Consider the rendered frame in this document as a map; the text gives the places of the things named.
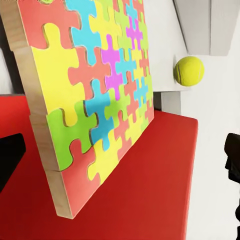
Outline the toy box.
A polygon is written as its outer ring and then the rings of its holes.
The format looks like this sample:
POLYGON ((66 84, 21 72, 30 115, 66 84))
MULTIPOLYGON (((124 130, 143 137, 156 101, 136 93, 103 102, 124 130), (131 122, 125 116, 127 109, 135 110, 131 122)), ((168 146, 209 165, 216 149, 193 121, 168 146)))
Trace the toy box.
POLYGON ((228 57, 240 0, 174 0, 188 53, 228 57))

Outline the tennis ball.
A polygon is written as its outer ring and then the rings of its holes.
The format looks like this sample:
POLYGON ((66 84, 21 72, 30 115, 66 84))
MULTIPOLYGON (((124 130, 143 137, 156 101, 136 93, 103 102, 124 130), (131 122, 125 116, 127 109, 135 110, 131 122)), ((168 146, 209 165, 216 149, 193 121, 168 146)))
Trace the tennis ball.
POLYGON ((204 77, 205 66, 196 56, 186 56, 176 63, 174 68, 175 80, 182 86, 197 85, 204 77))

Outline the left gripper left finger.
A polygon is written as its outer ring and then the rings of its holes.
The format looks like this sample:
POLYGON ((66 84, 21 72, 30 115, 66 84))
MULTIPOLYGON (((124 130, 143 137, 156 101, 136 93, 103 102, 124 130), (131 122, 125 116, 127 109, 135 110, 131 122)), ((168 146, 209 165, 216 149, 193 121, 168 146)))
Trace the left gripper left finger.
POLYGON ((25 153, 26 144, 21 132, 0 138, 0 193, 25 153))

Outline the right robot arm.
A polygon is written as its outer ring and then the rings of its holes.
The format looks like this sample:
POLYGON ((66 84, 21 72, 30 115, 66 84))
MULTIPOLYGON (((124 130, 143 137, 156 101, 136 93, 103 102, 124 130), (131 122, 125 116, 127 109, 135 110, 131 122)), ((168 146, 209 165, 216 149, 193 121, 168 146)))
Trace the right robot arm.
MULTIPOLYGON (((228 178, 240 184, 240 172, 238 172, 238 170, 236 169, 235 165, 233 164, 229 157, 227 158, 225 168, 228 170, 228 178)), ((240 205, 235 210, 235 217, 237 218, 237 220, 240 221, 240 205)), ((236 240, 240 240, 240 226, 237 227, 236 240)))

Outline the jigsaw puzzle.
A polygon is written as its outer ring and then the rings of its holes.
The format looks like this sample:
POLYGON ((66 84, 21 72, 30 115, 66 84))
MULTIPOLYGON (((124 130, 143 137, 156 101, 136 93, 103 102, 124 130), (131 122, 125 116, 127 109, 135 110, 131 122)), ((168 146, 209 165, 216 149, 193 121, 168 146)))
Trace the jigsaw puzzle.
POLYGON ((154 119, 144 0, 0 0, 58 217, 74 219, 154 119))

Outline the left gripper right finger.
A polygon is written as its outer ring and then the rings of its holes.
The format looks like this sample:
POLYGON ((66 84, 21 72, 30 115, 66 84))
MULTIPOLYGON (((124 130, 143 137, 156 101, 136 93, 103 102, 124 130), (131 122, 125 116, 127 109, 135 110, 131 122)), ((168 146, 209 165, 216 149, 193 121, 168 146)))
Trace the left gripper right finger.
POLYGON ((237 171, 240 172, 240 134, 230 132, 227 135, 224 151, 236 167, 237 171))

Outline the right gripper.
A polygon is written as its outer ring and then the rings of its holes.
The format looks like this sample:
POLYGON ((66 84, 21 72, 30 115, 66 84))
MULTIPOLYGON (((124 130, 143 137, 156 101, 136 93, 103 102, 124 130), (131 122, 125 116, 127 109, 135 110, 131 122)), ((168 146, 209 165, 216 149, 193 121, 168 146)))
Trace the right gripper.
POLYGON ((227 158, 225 168, 228 170, 228 178, 240 184, 240 172, 238 172, 229 157, 227 158))

